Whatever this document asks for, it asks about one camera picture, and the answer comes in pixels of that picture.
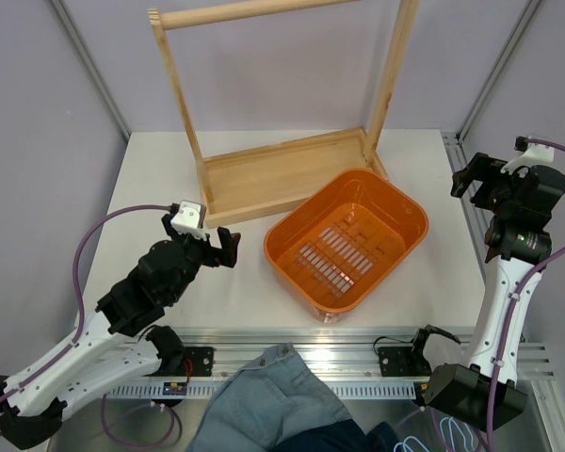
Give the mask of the light denim jacket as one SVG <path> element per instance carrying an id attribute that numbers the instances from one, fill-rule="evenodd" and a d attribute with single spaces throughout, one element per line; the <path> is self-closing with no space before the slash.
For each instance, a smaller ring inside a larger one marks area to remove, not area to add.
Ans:
<path id="1" fill-rule="evenodd" d="M 219 385 L 188 451 L 271 451 L 303 431 L 350 421 L 291 343 L 267 348 Z"/>

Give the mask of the dark blue denim garment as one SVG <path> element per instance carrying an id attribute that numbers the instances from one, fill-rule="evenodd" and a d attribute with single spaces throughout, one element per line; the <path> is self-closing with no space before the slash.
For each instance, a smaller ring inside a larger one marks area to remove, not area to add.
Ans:
<path id="1" fill-rule="evenodd" d="M 399 439 L 394 429 L 381 422 L 364 433 L 353 420 L 305 430 L 277 444 L 273 451 L 393 451 Z"/>

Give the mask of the light blue skirt hanger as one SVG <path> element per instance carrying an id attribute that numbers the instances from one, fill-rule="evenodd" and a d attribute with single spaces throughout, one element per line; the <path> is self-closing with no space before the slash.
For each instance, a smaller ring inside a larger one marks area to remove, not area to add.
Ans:
<path id="1" fill-rule="evenodd" d="M 440 419 L 435 418 L 435 421 L 431 441 L 426 442 L 416 435 L 405 435 L 395 443 L 392 450 L 400 452 L 488 450 L 481 434 L 458 419 L 445 416 Z"/>

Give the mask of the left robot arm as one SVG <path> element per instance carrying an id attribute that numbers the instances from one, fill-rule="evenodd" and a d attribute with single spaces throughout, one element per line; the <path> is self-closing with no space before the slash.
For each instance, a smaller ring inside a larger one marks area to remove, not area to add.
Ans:
<path id="1" fill-rule="evenodd" d="M 171 327 L 156 322 L 202 266 L 236 265 L 241 235 L 220 227 L 218 238 L 217 248 L 207 238 L 177 233 L 153 244 L 98 301 L 82 331 L 20 373 L 0 376 L 0 435 L 20 450 L 32 448 L 127 380 L 177 373 L 186 348 Z"/>

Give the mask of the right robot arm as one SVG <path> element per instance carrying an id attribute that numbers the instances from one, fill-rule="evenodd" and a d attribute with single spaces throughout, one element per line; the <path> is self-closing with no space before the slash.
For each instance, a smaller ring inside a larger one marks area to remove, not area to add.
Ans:
<path id="1" fill-rule="evenodd" d="M 467 348 L 457 336 L 427 325 L 409 349 L 411 367 L 429 373 L 426 406 L 487 434 L 521 414 L 527 396 L 517 388 L 517 355 L 531 297 L 551 255 L 545 228 L 565 193 L 565 175 L 542 159 L 509 162 L 477 153 L 453 175 L 451 194 L 480 186 L 472 204 L 492 212 L 485 293 Z"/>

